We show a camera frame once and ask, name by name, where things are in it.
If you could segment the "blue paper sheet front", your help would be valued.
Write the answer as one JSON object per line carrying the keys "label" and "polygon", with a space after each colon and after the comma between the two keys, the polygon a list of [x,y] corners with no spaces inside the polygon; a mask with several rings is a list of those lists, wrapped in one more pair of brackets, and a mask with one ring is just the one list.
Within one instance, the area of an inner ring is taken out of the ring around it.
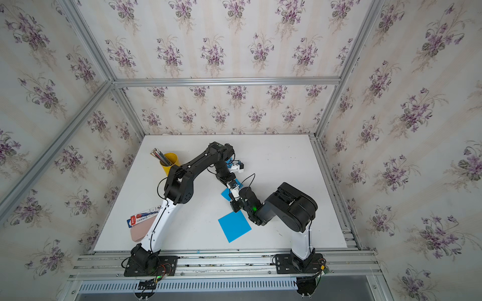
{"label": "blue paper sheet front", "polygon": [[241,211],[229,213],[218,220],[229,243],[251,231],[251,226]]}

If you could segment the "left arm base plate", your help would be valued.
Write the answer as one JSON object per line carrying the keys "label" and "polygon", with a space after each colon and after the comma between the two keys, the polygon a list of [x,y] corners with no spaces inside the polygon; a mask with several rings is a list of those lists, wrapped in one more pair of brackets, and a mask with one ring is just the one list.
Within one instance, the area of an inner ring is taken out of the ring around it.
{"label": "left arm base plate", "polygon": [[136,263],[133,257],[129,257],[121,263],[121,267],[125,277],[174,276],[177,263],[176,256],[154,256],[146,263]]}

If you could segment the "aluminium rail frame front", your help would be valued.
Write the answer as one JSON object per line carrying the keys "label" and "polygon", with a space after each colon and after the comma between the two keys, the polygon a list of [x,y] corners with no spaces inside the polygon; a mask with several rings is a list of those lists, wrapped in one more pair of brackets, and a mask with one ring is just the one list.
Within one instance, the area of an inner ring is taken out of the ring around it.
{"label": "aluminium rail frame front", "polygon": [[161,252],[164,265],[142,275],[128,263],[126,252],[81,255],[67,274],[59,300],[79,300],[87,294],[120,294],[152,300],[162,293],[295,291],[302,279],[317,275],[315,292],[325,296],[328,281],[361,277],[374,300],[393,300],[373,251],[322,249],[327,268],[305,274],[283,272],[285,250],[200,250]]}

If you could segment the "pink pencil case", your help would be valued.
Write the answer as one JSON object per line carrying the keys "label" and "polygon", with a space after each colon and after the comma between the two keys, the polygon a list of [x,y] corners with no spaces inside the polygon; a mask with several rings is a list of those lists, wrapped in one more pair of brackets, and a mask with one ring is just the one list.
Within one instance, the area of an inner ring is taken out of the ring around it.
{"label": "pink pencil case", "polygon": [[155,217],[142,221],[134,225],[130,229],[131,239],[133,242],[140,242],[149,232],[155,221]]}

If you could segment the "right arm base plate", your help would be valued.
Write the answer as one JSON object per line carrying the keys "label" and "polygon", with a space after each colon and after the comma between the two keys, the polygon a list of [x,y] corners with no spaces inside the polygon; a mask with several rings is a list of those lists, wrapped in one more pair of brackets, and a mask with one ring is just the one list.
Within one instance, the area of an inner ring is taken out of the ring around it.
{"label": "right arm base plate", "polygon": [[306,259],[300,259],[293,252],[273,256],[276,273],[286,274],[316,274],[327,269],[326,259],[321,253],[313,251]]}

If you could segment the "yellow pen cup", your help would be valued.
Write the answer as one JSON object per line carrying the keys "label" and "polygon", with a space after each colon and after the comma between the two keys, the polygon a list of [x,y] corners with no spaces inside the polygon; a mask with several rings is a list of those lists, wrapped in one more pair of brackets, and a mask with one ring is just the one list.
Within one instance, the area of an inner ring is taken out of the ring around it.
{"label": "yellow pen cup", "polygon": [[174,153],[163,153],[160,164],[167,176],[174,167],[180,166],[178,156]]}

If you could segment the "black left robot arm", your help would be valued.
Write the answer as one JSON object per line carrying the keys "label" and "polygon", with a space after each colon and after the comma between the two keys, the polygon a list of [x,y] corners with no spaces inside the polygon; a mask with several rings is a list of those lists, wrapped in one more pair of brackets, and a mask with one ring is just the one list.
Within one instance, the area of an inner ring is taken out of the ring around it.
{"label": "black left robot arm", "polygon": [[169,226],[169,220],[175,216],[177,209],[193,197],[195,179],[210,166],[215,168],[217,180],[228,189],[231,202],[235,202],[239,197],[240,184],[227,165],[227,161],[234,155],[235,151],[230,144],[212,142],[191,161],[173,166],[164,185],[164,203],[146,236],[131,250],[131,255],[135,257],[142,251],[150,256],[161,250],[164,229]]}

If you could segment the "white pen box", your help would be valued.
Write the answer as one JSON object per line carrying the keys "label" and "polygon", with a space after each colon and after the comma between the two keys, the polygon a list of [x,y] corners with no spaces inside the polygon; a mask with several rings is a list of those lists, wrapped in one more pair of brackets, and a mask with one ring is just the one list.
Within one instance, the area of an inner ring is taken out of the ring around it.
{"label": "white pen box", "polygon": [[156,217],[159,211],[160,209],[155,207],[145,212],[132,215],[129,219],[127,219],[128,228],[133,228],[139,223],[142,223],[144,221],[147,221],[148,219]]}

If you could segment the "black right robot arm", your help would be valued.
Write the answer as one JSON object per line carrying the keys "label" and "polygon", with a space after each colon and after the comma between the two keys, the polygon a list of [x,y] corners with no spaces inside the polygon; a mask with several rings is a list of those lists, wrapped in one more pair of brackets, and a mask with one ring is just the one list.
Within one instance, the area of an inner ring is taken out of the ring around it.
{"label": "black right robot arm", "polygon": [[313,257],[315,249],[311,244],[310,226],[318,205],[312,197],[288,183],[282,183],[263,202],[249,186],[241,187],[233,181],[227,189],[234,212],[244,211],[257,226],[265,226],[273,218],[279,218],[294,233],[292,256],[303,262]]}

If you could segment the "blue paper sheet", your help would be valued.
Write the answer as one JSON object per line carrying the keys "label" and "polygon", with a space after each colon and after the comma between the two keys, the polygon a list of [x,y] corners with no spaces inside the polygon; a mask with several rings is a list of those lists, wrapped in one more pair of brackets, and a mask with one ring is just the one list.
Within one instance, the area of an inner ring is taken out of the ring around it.
{"label": "blue paper sheet", "polygon": [[228,186],[222,193],[222,197],[225,198],[227,201],[237,201],[240,198],[240,190],[243,188],[243,185],[240,183],[238,179],[235,180],[235,184],[233,186]]}
{"label": "blue paper sheet", "polygon": [[218,220],[229,243],[251,231],[251,226],[241,211],[229,213]]}

